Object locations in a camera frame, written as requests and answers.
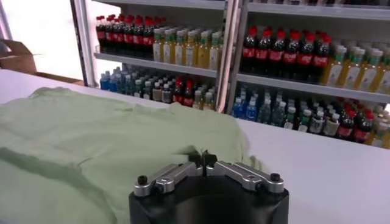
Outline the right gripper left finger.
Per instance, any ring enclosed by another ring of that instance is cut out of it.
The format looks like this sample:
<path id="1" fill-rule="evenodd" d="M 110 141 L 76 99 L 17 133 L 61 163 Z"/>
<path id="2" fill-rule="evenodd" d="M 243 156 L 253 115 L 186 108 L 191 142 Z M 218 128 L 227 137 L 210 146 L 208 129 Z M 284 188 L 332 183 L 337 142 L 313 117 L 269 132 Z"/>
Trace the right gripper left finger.
<path id="1" fill-rule="evenodd" d="M 150 176 L 139 176 L 134 184 L 133 194 L 136 197 L 148 197 L 153 192 L 167 194 L 174 191 L 176 184 L 185 178 L 201 176 L 202 174 L 202 157 L 190 155 L 186 163 L 169 164 Z"/>

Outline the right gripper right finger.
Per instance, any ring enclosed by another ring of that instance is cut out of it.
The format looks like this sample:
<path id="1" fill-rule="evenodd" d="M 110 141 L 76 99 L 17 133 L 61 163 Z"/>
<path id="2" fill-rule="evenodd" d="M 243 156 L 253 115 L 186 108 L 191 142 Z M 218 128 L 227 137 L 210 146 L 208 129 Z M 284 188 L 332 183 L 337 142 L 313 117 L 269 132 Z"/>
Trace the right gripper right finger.
<path id="1" fill-rule="evenodd" d="M 272 194 L 284 192 L 284 180 L 278 173 L 265 173 L 244 163 L 228 163 L 218 160 L 208 152 L 202 154 L 205 179 L 218 188 L 238 186 L 249 192 L 267 191 Z"/>

